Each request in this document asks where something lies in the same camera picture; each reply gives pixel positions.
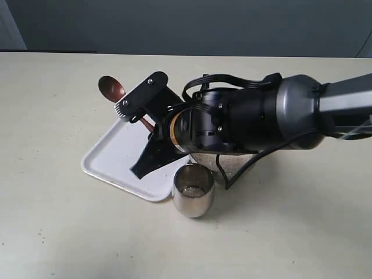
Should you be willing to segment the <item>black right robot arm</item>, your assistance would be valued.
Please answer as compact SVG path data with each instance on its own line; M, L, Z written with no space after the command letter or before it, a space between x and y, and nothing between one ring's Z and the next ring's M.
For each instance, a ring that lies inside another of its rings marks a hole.
M131 171L147 174L191 153L241 155L270 148L313 149L325 137L371 136L371 75L319 83L274 73L260 81L228 74L194 79L176 95L156 71L115 104L117 115L155 122Z

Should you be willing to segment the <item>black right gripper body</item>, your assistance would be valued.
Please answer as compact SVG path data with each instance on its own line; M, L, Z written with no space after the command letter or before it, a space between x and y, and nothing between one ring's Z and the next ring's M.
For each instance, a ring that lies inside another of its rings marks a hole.
M178 115L176 106L181 103L179 96L166 86L145 106L144 110L140 109L129 122L135 123L148 115L155 122L155 128L150 133L148 141L167 141L176 148L176 151L185 153L186 150L180 146L175 136Z

